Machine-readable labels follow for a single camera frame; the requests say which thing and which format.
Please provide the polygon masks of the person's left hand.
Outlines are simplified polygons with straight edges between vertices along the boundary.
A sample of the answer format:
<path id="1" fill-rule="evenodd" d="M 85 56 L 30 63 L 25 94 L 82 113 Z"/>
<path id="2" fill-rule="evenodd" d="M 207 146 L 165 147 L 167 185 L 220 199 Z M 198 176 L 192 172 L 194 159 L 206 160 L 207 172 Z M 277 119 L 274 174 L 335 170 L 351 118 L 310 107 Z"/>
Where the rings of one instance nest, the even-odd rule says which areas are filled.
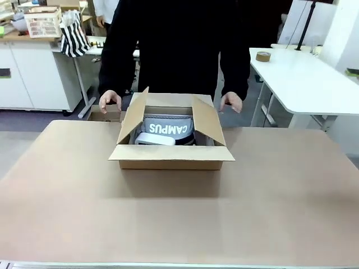
<path id="1" fill-rule="evenodd" d="M 222 96 L 219 111 L 222 112 L 226 105 L 230 106 L 236 113 L 240 113 L 243 107 L 241 98 L 235 92 L 228 92 Z"/>

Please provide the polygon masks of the person's right hand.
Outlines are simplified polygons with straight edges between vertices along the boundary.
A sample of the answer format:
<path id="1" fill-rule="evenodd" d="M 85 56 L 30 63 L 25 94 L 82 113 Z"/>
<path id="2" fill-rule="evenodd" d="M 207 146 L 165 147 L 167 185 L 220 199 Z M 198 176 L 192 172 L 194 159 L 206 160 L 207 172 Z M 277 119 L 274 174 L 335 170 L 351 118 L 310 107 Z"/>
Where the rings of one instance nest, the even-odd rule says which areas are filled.
<path id="1" fill-rule="evenodd" d="M 122 99 L 121 97 L 113 90 L 107 90 L 99 99 L 99 108 L 103 114 L 107 113 L 107 105 L 111 102 L 116 104 L 117 110 L 121 112 L 122 110 Z"/>

